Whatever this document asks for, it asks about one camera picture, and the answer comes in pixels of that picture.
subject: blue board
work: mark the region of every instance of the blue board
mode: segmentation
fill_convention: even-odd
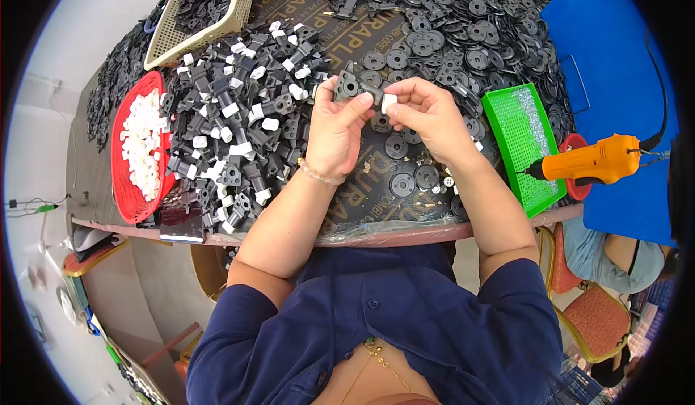
[[[589,144],[614,133],[646,140],[661,128],[664,106],[654,66],[644,45],[646,24],[632,0],[552,0],[541,13],[558,58],[572,54],[591,107],[575,115],[577,132]],[[669,122],[654,151],[671,149],[678,131],[675,98],[654,39],[650,49],[669,99]],[[571,60],[562,63],[572,110],[586,107]],[[642,156],[646,163],[652,156]],[[584,201],[587,228],[674,246],[667,198],[669,163],[640,168],[612,185],[594,185]]]

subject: left hand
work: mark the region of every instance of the left hand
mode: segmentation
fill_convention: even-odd
[[[318,86],[308,136],[307,165],[326,177],[352,171],[364,123],[375,116],[374,97],[369,93],[332,102],[337,80],[333,76]]]

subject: black strap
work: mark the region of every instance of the black strap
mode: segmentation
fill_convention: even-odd
[[[635,244],[635,253],[632,254],[632,262],[630,263],[630,269],[628,270],[628,275],[632,273],[632,268],[635,267],[635,259],[637,258],[637,250],[639,250],[639,239],[637,244]]]

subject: green plastic tray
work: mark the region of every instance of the green plastic tray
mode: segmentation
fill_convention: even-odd
[[[533,84],[488,92],[482,98],[482,106],[500,148],[502,161],[505,163],[509,177],[509,187],[517,196],[528,218],[531,218],[564,197],[567,188],[562,179],[555,181],[557,183],[557,192],[555,192],[549,181],[539,181],[528,174],[517,174],[543,156],[541,147],[533,135],[528,116],[517,97],[513,95],[514,91],[520,88],[528,88],[531,91],[543,125],[543,133],[548,140],[548,148],[551,155],[557,155],[557,144],[552,134],[551,124],[548,122],[548,116]]]

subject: person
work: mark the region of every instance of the person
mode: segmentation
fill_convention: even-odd
[[[316,90],[301,169],[229,267],[188,366],[197,404],[538,404],[561,337],[519,202],[475,148],[450,93],[406,79],[384,92],[453,175],[481,252],[478,295],[440,244],[314,249],[336,183],[358,160],[373,97]]]
[[[639,373],[641,366],[641,357],[630,357],[630,347],[623,346],[615,357],[591,366],[591,377],[604,388],[615,387],[624,379],[629,381]]]
[[[620,293],[638,293],[674,277],[677,250],[584,227],[583,217],[562,222],[567,267],[583,280]]]

